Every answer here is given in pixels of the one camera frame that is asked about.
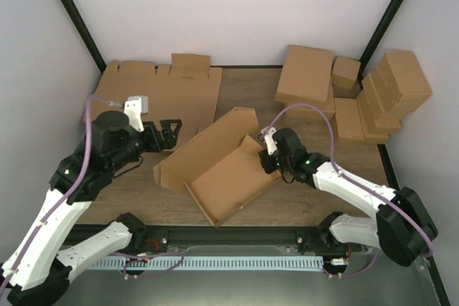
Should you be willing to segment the brown cardboard box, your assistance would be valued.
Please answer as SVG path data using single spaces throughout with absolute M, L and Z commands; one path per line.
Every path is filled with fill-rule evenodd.
M 280 180 L 260 162 L 255 109 L 235 107 L 153 168 L 157 185 L 189 193 L 214 227 L 221 226 Z

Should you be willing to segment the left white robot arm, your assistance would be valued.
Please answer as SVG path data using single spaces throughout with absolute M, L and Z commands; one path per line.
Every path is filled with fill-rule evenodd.
M 63 159 L 49 182 L 41 210 L 16 251 L 1 264 L 1 288 L 11 305 L 53 305 L 70 283 L 114 252 L 135 253 L 146 244 L 146 225 L 131 213 L 111 221 L 97 234 L 63 250 L 76 221 L 99 193 L 144 153 L 175 147 L 182 122 L 130 123 L 121 111 L 105 111 L 86 121 L 83 141 Z

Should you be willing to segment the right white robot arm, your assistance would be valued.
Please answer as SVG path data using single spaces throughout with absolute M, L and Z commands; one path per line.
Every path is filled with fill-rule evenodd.
M 266 173 L 289 173 L 292 180 L 325 191 L 363 211 L 364 217 L 340 212 L 321 223 L 319 244 L 326 250 L 343 243 L 381 249 L 393 262 L 408 267 L 427 254 L 438 230 L 419 195 L 378 185 L 349 173 L 320 153 L 309 153 L 291 128 L 262 129 L 266 145 L 260 163 Z

